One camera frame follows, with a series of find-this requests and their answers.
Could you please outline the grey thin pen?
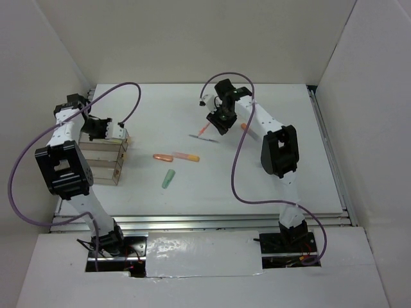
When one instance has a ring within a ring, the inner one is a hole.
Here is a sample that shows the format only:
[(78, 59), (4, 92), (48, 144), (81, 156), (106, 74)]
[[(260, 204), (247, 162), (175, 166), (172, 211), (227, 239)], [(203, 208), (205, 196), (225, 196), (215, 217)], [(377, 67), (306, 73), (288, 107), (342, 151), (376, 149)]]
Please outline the grey thin pen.
[(192, 137), (194, 139), (202, 140), (202, 141), (207, 141), (207, 142), (212, 142), (212, 143), (219, 143), (219, 141), (217, 141), (217, 140), (201, 137), (201, 136), (198, 136), (198, 135), (189, 134), (188, 136)]

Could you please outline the orange thin pen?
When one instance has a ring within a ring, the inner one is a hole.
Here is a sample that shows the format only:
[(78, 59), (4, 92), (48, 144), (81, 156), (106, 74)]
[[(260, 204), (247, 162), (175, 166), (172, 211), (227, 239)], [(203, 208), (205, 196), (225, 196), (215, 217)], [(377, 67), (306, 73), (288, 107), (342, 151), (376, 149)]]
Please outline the orange thin pen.
[(210, 123), (207, 123), (198, 133), (197, 137), (201, 136), (209, 127)]

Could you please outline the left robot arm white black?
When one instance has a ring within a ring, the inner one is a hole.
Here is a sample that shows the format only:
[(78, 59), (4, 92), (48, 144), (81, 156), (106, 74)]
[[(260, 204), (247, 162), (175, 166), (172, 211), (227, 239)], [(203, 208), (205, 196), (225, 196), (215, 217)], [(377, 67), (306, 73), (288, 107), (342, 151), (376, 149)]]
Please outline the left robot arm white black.
[(43, 148), (35, 151), (35, 159), (51, 194), (68, 201), (83, 217), (91, 230), (91, 248), (111, 256), (124, 253), (127, 240), (121, 228), (103, 209), (92, 186), (94, 177), (79, 145), (81, 133), (89, 140), (125, 141), (128, 132), (123, 124), (111, 118), (97, 119), (84, 108), (90, 101), (79, 94), (67, 96), (67, 102), (54, 109), (57, 128)]

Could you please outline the orange pink highlighter marker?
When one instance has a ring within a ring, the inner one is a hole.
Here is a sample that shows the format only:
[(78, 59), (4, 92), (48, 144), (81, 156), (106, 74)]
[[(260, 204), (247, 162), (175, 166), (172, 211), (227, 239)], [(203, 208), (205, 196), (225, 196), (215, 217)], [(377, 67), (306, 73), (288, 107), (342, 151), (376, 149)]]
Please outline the orange pink highlighter marker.
[(173, 152), (172, 156), (177, 159), (188, 160), (192, 162), (199, 162), (200, 157), (192, 154)]

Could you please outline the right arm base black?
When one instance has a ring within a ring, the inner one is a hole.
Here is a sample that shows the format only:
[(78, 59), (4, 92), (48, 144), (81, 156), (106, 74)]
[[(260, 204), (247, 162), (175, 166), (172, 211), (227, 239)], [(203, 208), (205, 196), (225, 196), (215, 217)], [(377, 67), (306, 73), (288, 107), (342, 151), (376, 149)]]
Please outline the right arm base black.
[(317, 245), (313, 232), (294, 244), (284, 242), (280, 233), (259, 234), (263, 269), (301, 268), (317, 258)]

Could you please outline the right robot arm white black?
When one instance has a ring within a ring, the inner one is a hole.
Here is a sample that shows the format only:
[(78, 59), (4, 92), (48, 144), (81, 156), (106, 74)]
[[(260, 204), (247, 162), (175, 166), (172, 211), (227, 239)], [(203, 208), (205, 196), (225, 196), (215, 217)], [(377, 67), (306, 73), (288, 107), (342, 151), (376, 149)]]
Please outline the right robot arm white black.
[[(247, 205), (278, 204), (280, 243), (283, 249), (293, 252), (302, 244), (308, 234), (304, 210), (298, 205), (299, 197), (295, 184), (299, 146), (297, 130), (292, 125), (284, 125), (270, 115), (256, 102), (254, 86), (236, 88), (229, 79), (219, 81), (215, 95), (205, 95), (200, 91), (199, 105), (207, 107), (206, 119), (225, 135), (236, 122), (238, 116), (247, 120), (231, 169), (231, 189), (234, 197)], [(240, 198), (234, 186), (236, 164), (247, 132), (252, 130), (261, 140), (260, 163), (266, 174), (273, 176), (281, 184), (282, 199), (250, 201)]]

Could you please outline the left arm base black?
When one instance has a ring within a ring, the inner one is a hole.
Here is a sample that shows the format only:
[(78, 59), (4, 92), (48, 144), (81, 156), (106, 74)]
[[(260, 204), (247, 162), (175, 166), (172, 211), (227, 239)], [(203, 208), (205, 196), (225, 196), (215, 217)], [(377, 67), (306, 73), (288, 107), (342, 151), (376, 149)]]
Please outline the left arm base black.
[(146, 236), (126, 236), (117, 252), (111, 254), (100, 248), (98, 258), (91, 243), (80, 239), (77, 242), (88, 251), (86, 272), (124, 272), (135, 278), (146, 276)]

